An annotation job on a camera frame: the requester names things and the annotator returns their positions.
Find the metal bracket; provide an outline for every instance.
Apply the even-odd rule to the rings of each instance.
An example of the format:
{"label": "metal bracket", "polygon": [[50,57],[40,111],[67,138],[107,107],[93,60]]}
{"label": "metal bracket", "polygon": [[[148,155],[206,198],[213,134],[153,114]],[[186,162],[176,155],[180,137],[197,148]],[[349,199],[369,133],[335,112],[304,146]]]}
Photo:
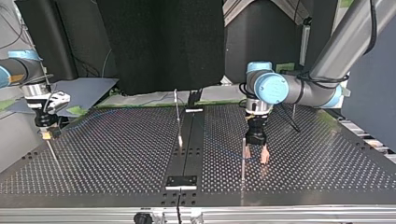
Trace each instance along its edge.
{"label": "metal bracket", "polygon": [[197,176],[196,175],[182,175],[182,176],[168,176],[166,181],[166,190],[196,190]]}

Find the dark wall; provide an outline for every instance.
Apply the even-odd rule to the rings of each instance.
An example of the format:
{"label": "dark wall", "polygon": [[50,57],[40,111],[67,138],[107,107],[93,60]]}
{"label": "dark wall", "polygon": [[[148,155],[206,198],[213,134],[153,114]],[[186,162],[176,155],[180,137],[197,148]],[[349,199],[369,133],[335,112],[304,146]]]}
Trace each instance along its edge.
{"label": "dark wall", "polygon": [[313,1],[312,24],[306,51],[304,70],[311,70],[332,36],[338,0]]}
{"label": "dark wall", "polygon": [[257,0],[228,27],[226,76],[233,83],[246,81],[252,61],[299,62],[301,29],[273,2]]}
{"label": "dark wall", "polygon": [[351,91],[342,113],[393,151],[396,149],[396,18],[378,36],[372,51],[350,69]]}

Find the end effector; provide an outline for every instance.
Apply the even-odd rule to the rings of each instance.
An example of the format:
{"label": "end effector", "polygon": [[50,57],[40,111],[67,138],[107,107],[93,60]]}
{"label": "end effector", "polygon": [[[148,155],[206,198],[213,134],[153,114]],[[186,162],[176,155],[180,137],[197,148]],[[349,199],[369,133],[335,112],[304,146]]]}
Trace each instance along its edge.
{"label": "end effector", "polygon": [[0,88],[20,86],[27,105],[35,111],[35,126],[44,139],[59,135],[58,116],[70,102],[70,96],[62,91],[52,91],[34,50],[14,50],[8,58],[0,60]]}
{"label": "end effector", "polygon": [[255,62],[247,66],[247,83],[240,86],[247,96],[246,120],[248,125],[246,138],[246,158],[250,157],[249,145],[262,147],[262,163],[269,160],[267,136],[264,125],[273,105],[287,97],[289,86],[286,79],[272,70],[268,62]]}

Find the wire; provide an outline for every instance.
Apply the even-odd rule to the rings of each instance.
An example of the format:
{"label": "wire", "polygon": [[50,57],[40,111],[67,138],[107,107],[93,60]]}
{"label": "wire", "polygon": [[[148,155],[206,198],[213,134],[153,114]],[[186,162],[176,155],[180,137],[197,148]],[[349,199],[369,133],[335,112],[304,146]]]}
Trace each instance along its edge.
{"label": "wire", "polygon": [[22,86],[25,86],[25,85],[27,85],[27,84],[29,84],[29,83],[32,83],[32,82],[35,82],[35,81],[38,81],[38,80],[41,80],[41,79],[46,79],[46,80],[48,80],[49,77],[53,77],[53,74],[44,74],[44,76],[35,77],[35,78],[30,79],[29,81],[23,83]]}
{"label": "wire", "polygon": [[113,51],[113,49],[110,49],[110,50],[108,51],[108,54],[107,54],[107,56],[106,56],[106,58],[105,58],[105,62],[103,63],[102,78],[105,76],[105,68],[106,68],[108,56],[110,56],[111,51]]}
{"label": "wire", "polygon": [[317,85],[323,89],[331,90],[331,89],[335,89],[337,87],[336,86],[335,87],[327,87],[327,86],[321,85],[320,83],[340,83],[343,81],[347,81],[349,79],[349,76],[346,75],[341,78],[312,78],[310,76],[309,71],[307,71],[307,72],[303,72],[303,73],[297,75],[297,78],[300,79],[301,81],[312,82],[315,85]]}
{"label": "wire", "polygon": [[95,67],[93,67],[92,65],[90,65],[89,63],[87,63],[87,62],[85,62],[85,61],[82,61],[80,58],[76,57],[76,56],[73,55],[73,54],[72,54],[72,56],[73,56],[73,58],[74,58],[77,62],[79,62],[79,63],[82,64],[82,66],[84,67],[84,69],[85,69],[85,71],[86,71],[87,73],[90,73],[90,74],[92,74],[92,75],[95,76],[95,77],[99,77],[99,76],[100,76],[99,71],[98,71]]}
{"label": "wire", "polygon": [[378,36],[378,33],[377,33],[377,21],[376,21],[376,11],[375,11],[375,5],[373,3],[373,0],[370,0],[370,12],[371,12],[371,19],[372,19],[372,32],[371,32],[371,38],[370,38],[369,46],[367,47],[367,50],[364,52],[364,54],[367,54],[368,52],[370,52],[374,48],[375,43],[376,43],[376,38]]}
{"label": "wire", "polygon": [[298,0],[296,9],[294,10],[294,19],[293,19],[294,23],[296,23],[297,12],[298,12],[298,7],[300,6],[300,2],[301,2],[301,0]]}
{"label": "wire", "polygon": [[[18,32],[14,29],[14,27],[13,27],[13,26],[11,25],[11,23],[7,20],[7,18],[6,18],[3,14],[1,14],[1,13],[0,13],[0,16],[1,16],[1,17],[3,18],[3,20],[6,22],[6,24],[8,25],[8,27],[14,32],[14,34],[15,34],[15,35],[18,35]],[[23,43],[25,43],[25,44],[27,44],[27,45],[33,47],[32,44],[29,43],[27,40],[25,40],[22,36],[21,36],[21,41],[23,41]]]}
{"label": "wire", "polygon": [[[177,98],[179,101],[181,101],[181,103],[183,103],[183,105],[185,105],[184,106],[184,109],[181,111],[181,113],[180,113],[180,116],[183,114],[183,112],[186,110],[186,104],[184,104],[184,102],[180,99],[180,98]],[[96,118],[99,118],[99,117],[101,117],[101,116],[103,116],[103,115],[107,115],[107,114],[112,114],[112,113],[115,113],[115,112],[117,112],[117,111],[120,111],[120,110],[129,110],[129,109],[131,109],[131,108],[129,108],[129,107],[126,107],[126,108],[117,108],[117,109],[111,109],[111,110],[107,110],[106,112],[104,112],[104,113],[100,113],[100,114],[96,114],[96,115],[93,115],[93,116],[88,116],[87,118],[85,118],[81,123],[79,123],[79,124],[77,124],[76,126],[74,126],[74,127],[65,127],[64,129],[65,130],[75,130],[75,129],[78,129],[78,128],[81,128],[82,126],[84,126],[86,123],[88,123],[89,121],[91,121],[92,119],[96,119]]]}
{"label": "wire", "polygon": [[244,93],[247,97],[253,98],[253,99],[257,99],[257,97],[256,97],[255,94],[253,94],[253,93],[251,93],[251,92],[249,92],[249,91],[247,90],[247,83],[246,83],[246,82],[245,82],[245,83],[239,84],[239,90],[240,90],[242,93]]}
{"label": "wire", "polygon": [[16,112],[12,112],[12,113],[10,113],[10,114],[7,114],[7,115],[5,115],[5,116],[3,116],[2,118],[0,118],[0,119],[6,119],[6,118],[8,118],[9,116],[11,116],[11,115],[13,115],[13,114],[15,114]]}
{"label": "wire", "polygon": [[163,96],[161,99],[158,99],[158,100],[151,100],[151,101],[145,102],[145,103],[143,103],[142,105],[139,105],[139,106],[148,105],[148,104],[153,103],[153,102],[162,101],[162,100],[164,100],[168,95],[169,95],[169,92],[166,93],[165,96]]}
{"label": "wire", "polygon": [[300,127],[299,127],[298,124],[294,121],[294,119],[291,117],[291,115],[288,113],[288,110],[285,108],[285,106],[283,106],[283,104],[279,104],[279,105],[280,105],[280,107],[283,109],[283,111],[285,112],[286,116],[288,116],[288,118],[291,120],[291,123],[288,122],[285,118],[283,118],[283,117],[280,115],[279,111],[277,111],[277,112],[278,112],[277,114],[278,114],[282,119],[285,119],[285,121],[286,121],[297,133],[300,133],[300,132],[301,132]]}
{"label": "wire", "polygon": [[20,30],[20,33],[18,34],[18,37],[14,41],[12,41],[11,43],[0,47],[0,49],[5,49],[5,48],[15,44],[19,39],[21,39],[22,34],[23,34],[23,25],[21,24],[21,30]]}
{"label": "wire", "polygon": [[247,100],[248,100],[248,99],[243,99],[243,100],[239,101],[239,103],[238,103],[239,107],[241,107],[241,108],[246,108],[246,102],[247,102]]}

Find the thin metal rod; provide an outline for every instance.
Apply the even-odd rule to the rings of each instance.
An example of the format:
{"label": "thin metal rod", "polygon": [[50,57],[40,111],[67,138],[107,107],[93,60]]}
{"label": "thin metal rod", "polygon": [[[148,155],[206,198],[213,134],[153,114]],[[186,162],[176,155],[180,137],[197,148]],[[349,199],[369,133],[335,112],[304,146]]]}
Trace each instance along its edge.
{"label": "thin metal rod", "polygon": [[246,169],[246,155],[247,155],[247,139],[243,138],[242,139],[242,187],[245,185],[245,169]]}
{"label": "thin metal rod", "polygon": [[52,155],[53,159],[55,159],[56,161],[58,161],[58,158],[56,157],[55,151],[53,150],[52,144],[50,143],[50,140],[46,140],[47,145],[49,146],[49,151],[50,154]]}
{"label": "thin metal rod", "polygon": [[177,140],[178,140],[179,146],[183,147],[183,139],[181,137],[180,113],[178,112],[177,90],[174,91],[174,96],[175,96],[176,114],[177,114],[177,127],[178,127]]}

